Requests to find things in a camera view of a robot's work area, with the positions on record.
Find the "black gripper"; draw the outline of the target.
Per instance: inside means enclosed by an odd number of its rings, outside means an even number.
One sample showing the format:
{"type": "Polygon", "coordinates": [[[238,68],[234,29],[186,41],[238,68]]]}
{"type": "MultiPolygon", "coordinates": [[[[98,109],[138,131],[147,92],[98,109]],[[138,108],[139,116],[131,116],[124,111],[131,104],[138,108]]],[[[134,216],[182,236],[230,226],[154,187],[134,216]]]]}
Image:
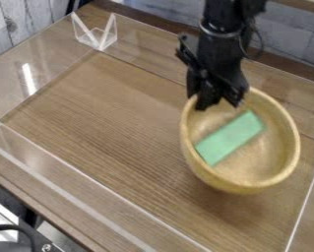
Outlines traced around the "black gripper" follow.
{"type": "Polygon", "coordinates": [[[197,96],[195,110],[217,105],[221,94],[234,107],[243,102],[250,84],[241,63],[262,54],[262,50],[254,56],[248,53],[253,34],[261,35],[253,19],[242,21],[231,31],[201,22],[198,35],[179,33],[177,57],[187,66],[187,98],[197,96]]]}

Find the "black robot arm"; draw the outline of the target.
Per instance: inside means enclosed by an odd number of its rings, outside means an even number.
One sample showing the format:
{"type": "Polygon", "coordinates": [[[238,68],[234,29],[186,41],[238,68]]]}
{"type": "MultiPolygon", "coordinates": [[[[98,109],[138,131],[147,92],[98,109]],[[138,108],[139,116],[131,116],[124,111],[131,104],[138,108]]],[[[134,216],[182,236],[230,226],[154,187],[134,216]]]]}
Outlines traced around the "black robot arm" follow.
{"type": "Polygon", "coordinates": [[[197,96],[197,110],[226,101],[238,107],[249,82],[241,63],[253,57],[248,48],[256,17],[266,11],[268,0],[205,0],[199,34],[182,32],[177,56],[187,65],[187,98],[197,96]]]}

